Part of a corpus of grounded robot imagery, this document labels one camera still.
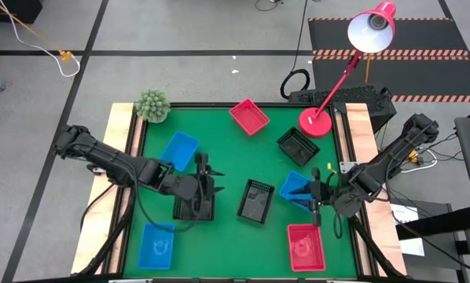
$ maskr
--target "orange and black tape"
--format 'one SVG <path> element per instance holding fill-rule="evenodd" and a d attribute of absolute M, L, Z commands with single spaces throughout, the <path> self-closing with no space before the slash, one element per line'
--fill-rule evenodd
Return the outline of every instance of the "orange and black tape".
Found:
<path fill-rule="evenodd" d="M 351 17 L 311 17 L 308 18 L 308 21 L 315 21 L 315 20 L 351 20 Z M 419 18 L 408 18 L 408 17 L 399 17 L 395 18 L 394 20 L 449 20 L 453 21 L 453 19 L 447 17 L 419 17 Z"/>
<path fill-rule="evenodd" d="M 393 102 L 470 102 L 470 95 L 393 95 Z"/>
<path fill-rule="evenodd" d="M 314 50 L 313 60 L 350 60 L 356 50 Z M 367 60 L 368 54 L 363 54 L 362 60 Z M 384 50 L 371 54 L 371 60 L 390 61 L 431 61 L 431 60 L 460 60 L 469 61 L 467 50 Z"/>

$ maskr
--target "desk lamp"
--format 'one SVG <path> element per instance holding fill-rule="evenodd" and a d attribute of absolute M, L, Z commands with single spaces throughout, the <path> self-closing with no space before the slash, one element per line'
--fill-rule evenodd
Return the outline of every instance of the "desk lamp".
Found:
<path fill-rule="evenodd" d="M 340 81 L 322 102 L 321 107 L 307 108 L 299 115 L 299 127 L 303 133 L 313 138 L 320 138 L 331 130 L 331 117 L 324 111 L 326 105 L 357 66 L 363 53 L 377 53 L 385 50 L 391 44 L 395 34 L 394 15 L 395 4 L 384 1 L 375 9 L 362 12 L 352 19 L 347 34 L 356 49 L 354 56 L 352 56 L 347 69 L 343 71 Z"/>

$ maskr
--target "red basket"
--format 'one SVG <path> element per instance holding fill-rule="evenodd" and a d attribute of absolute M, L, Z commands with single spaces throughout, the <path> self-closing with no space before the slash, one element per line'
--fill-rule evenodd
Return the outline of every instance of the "red basket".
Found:
<path fill-rule="evenodd" d="M 235 105 L 229 113 L 249 136 L 263 129 L 270 122 L 270 119 L 251 99 Z"/>
<path fill-rule="evenodd" d="M 292 271 L 324 271 L 326 269 L 319 227 L 311 224 L 289 225 L 288 243 Z"/>

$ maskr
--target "wooden board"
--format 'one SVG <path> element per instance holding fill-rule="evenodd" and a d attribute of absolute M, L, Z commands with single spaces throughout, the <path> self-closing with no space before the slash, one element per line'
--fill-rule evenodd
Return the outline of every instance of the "wooden board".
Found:
<path fill-rule="evenodd" d="M 111 107 L 103 142 L 118 150 L 125 150 L 132 117 L 131 103 L 115 103 Z M 111 183 L 105 175 L 94 176 L 88 203 L 99 196 Z M 102 197 L 85 216 L 79 235 L 78 248 L 72 264 L 72 273 L 80 272 L 97 254 L 108 237 L 112 211 L 115 206 L 116 187 Z"/>
<path fill-rule="evenodd" d="M 347 118 L 351 129 L 356 161 L 370 161 L 378 154 L 378 149 L 376 148 L 371 121 L 369 120 L 368 108 L 365 104 L 347 104 Z M 382 192 L 378 197 L 385 199 L 387 194 Z M 371 204 L 366 204 L 366 212 L 372 239 L 395 269 L 402 274 L 406 274 L 398 233 L 392 217 L 391 204 L 375 200 Z M 380 266 L 378 266 L 378 271 L 380 276 L 385 275 Z"/>
<path fill-rule="evenodd" d="M 108 126 L 106 128 L 104 143 L 107 143 L 119 150 L 125 150 L 130 120 L 132 117 L 132 107 L 133 104 L 131 103 L 113 104 L 111 114 L 109 115 Z M 336 115 L 336 122 L 339 128 L 340 144 L 342 147 L 343 157 L 345 160 L 348 160 L 348 152 L 346 149 L 347 143 L 345 142 L 342 118 L 338 114 L 339 113 Z M 366 105 L 347 104 L 347 118 L 351 128 L 351 137 L 357 161 L 365 162 L 371 160 L 377 154 L 377 150 Z M 136 156 L 138 154 L 138 141 L 141 138 L 140 129 L 142 125 L 142 120 L 139 119 L 136 122 L 136 128 L 134 131 L 135 135 L 131 140 L 132 156 Z M 105 176 L 95 177 L 89 203 L 108 185 L 109 184 Z M 73 273 L 84 268 L 106 240 L 115 198 L 116 189 L 113 189 L 105 197 L 101 198 L 101 200 L 99 200 L 86 215 L 85 224 L 79 238 L 78 249 L 76 251 L 75 261 L 72 267 Z M 127 205 L 127 200 L 128 191 L 123 195 L 120 215 Z M 392 262 L 395 268 L 405 274 L 406 268 L 402 259 L 398 236 L 395 232 L 395 224 L 394 219 L 391 216 L 390 204 L 374 201 L 367 205 L 367 210 L 373 240 L 378 244 L 382 252 Z M 361 238 L 358 238 L 358 242 L 364 274 L 369 274 L 369 262 L 365 245 Z M 111 273 L 117 271 L 120 246 L 121 236 L 113 247 L 112 261 L 109 267 L 109 271 Z"/>

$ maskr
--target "artificial plant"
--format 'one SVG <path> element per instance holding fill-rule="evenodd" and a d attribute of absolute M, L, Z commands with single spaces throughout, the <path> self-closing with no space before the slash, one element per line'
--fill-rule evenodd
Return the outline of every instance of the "artificial plant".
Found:
<path fill-rule="evenodd" d="M 171 103 L 165 98 L 165 93 L 158 89 L 148 89 L 141 92 L 141 98 L 135 102 L 138 116 L 150 123 L 162 123 L 171 111 Z"/>

